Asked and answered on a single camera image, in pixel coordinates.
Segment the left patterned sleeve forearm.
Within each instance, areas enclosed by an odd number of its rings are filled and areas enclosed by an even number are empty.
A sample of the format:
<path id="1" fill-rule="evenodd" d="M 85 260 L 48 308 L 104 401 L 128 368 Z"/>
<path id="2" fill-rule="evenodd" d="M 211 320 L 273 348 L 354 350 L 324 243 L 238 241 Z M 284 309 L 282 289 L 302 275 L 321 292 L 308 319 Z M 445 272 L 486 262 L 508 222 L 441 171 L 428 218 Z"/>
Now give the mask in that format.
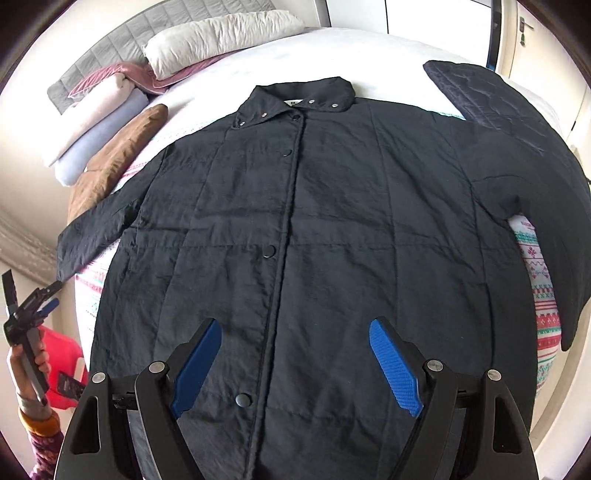
<path id="1" fill-rule="evenodd" d="M 29 474 L 33 480 L 53 479 L 64 440 L 58 414 L 49 404 L 17 396 L 19 417 L 29 438 L 35 464 Z"/>

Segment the left hand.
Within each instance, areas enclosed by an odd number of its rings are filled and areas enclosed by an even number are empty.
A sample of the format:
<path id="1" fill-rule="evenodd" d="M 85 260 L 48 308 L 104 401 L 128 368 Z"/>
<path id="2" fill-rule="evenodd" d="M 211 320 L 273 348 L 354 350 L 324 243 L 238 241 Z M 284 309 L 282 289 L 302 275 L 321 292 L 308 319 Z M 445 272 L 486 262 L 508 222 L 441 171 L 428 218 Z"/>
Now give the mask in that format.
<path id="1" fill-rule="evenodd" d="M 51 371 L 51 366 L 49 364 L 49 355 L 43 341 L 38 342 L 37 349 L 39 352 L 35 357 L 34 363 L 38 367 L 38 370 L 47 377 Z M 24 368 L 24 358 L 25 355 L 22 345 L 16 345 L 9 349 L 7 364 L 11 371 L 15 391 L 22 399 L 37 401 L 37 394 Z"/>

